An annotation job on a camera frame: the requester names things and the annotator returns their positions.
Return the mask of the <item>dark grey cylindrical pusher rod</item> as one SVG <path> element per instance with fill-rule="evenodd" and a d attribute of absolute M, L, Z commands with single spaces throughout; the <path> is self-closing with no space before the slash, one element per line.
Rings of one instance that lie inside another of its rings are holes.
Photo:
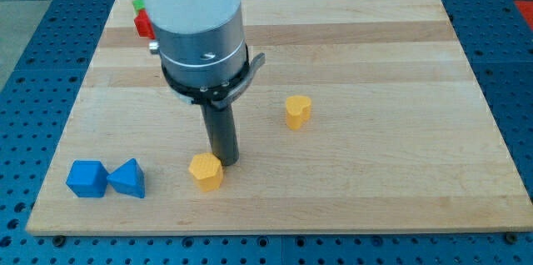
<path fill-rule="evenodd" d="M 202 116 L 212 153 L 222 166 L 231 166 L 239 159 L 239 148 L 232 106 L 218 109 L 201 105 Z"/>

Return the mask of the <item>black clamp ring with lever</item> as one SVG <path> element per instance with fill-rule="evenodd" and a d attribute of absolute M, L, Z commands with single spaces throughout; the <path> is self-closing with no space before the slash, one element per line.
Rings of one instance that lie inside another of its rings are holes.
<path fill-rule="evenodd" d="M 252 79 L 259 68 L 265 64 L 264 52 L 257 54 L 251 61 L 246 61 L 242 70 L 232 79 L 221 82 L 215 87 L 188 87 L 179 83 L 167 72 L 162 64 L 162 73 L 169 87 L 178 98 L 187 104 L 210 105 L 223 109 L 236 101 L 252 84 Z"/>

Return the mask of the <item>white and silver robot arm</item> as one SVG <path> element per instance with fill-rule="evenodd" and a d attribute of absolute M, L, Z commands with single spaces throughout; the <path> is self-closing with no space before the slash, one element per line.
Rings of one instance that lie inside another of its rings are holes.
<path fill-rule="evenodd" d="M 155 33 L 150 49 L 176 95 L 202 109 L 212 153 L 239 158 L 232 103 L 250 86 L 265 56 L 251 57 L 242 0 L 143 0 Z"/>

